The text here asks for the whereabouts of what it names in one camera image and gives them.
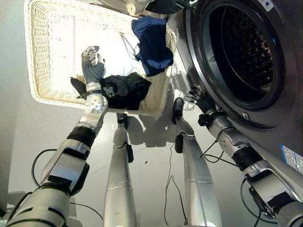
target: label sticker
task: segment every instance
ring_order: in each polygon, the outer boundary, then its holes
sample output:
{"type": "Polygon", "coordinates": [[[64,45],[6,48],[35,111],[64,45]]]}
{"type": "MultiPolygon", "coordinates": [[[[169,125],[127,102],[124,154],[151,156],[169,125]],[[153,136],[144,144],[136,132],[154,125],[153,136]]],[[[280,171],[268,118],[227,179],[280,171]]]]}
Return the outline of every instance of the label sticker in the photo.
{"type": "Polygon", "coordinates": [[[280,145],[280,148],[284,162],[290,165],[299,173],[303,174],[303,157],[291,149],[285,147],[283,144],[280,145]]]}
{"type": "Polygon", "coordinates": [[[267,12],[269,12],[274,7],[274,4],[272,3],[271,0],[258,0],[258,1],[262,4],[262,6],[267,12]]]}

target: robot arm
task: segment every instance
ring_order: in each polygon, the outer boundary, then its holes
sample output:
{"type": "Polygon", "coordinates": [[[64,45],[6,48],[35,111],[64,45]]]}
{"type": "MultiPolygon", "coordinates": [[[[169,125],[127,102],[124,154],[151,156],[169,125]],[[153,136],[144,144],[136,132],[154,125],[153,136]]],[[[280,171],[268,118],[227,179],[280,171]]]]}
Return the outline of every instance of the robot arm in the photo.
{"type": "Polygon", "coordinates": [[[86,159],[108,111],[99,79],[103,69],[92,63],[98,47],[89,46],[82,53],[86,80],[86,109],[72,132],[64,140],[41,175],[37,188],[8,219],[7,227],[65,227],[70,197],[83,187],[89,165],[86,159]]]}
{"type": "Polygon", "coordinates": [[[191,94],[194,97],[184,99],[201,108],[204,114],[199,116],[199,124],[208,128],[222,150],[243,172],[251,185],[250,194],[263,214],[276,218],[280,227],[301,226],[303,203],[291,184],[258,154],[248,142],[249,138],[233,126],[224,112],[216,111],[208,94],[198,88],[191,94]]]}

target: wicker basket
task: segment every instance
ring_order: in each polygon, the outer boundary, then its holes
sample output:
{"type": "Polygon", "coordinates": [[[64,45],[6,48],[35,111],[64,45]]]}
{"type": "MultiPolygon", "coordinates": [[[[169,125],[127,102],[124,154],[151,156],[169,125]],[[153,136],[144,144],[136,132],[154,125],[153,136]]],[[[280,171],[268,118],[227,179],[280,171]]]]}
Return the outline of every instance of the wicker basket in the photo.
{"type": "MultiPolygon", "coordinates": [[[[103,7],[73,0],[26,0],[24,4],[28,76],[33,98],[41,103],[84,109],[84,100],[70,77],[84,81],[80,55],[98,43],[101,30],[112,29],[134,35],[133,18],[103,7]]],[[[175,51],[176,36],[167,28],[167,47],[175,51]]],[[[151,86],[139,110],[110,109],[111,112],[157,115],[164,108],[171,67],[146,78],[151,86]]]]}

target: laundry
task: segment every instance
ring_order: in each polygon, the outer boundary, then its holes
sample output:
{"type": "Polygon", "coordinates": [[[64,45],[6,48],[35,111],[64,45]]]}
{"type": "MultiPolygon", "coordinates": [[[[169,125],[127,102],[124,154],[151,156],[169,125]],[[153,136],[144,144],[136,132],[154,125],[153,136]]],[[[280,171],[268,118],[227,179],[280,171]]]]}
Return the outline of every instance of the laundry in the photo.
{"type": "Polygon", "coordinates": [[[98,38],[99,62],[104,63],[104,76],[127,76],[132,72],[144,71],[142,63],[136,59],[139,46],[136,36],[124,35],[111,30],[103,30],[98,38]]]}
{"type": "Polygon", "coordinates": [[[142,61],[146,76],[157,75],[173,64],[173,53],[166,47],[165,20],[144,16],[132,21],[132,30],[140,41],[136,59],[142,61]]]}
{"type": "MultiPolygon", "coordinates": [[[[71,84],[86,99],[86,87],[80,80],[71,78],[71,84]]],[[[151,82],[137,73],[125,76],[109,76],[101,79],[102,94],[108,100],[109,108],[138,110],[140,102],[145,99],[151,82]]]]}

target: blue sticker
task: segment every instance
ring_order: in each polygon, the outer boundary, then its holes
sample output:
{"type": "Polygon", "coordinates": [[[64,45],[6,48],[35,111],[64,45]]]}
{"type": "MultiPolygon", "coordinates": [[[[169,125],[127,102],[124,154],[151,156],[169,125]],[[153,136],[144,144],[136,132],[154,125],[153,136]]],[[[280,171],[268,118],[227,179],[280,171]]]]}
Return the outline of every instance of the blue sticker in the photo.
{"type": "Polygon", "coordinates": [[[303,157],[287,148],[283,144],[280,144],[280,149],[284,162],[290,165],[299,173],[303,174],[303,157]]]}

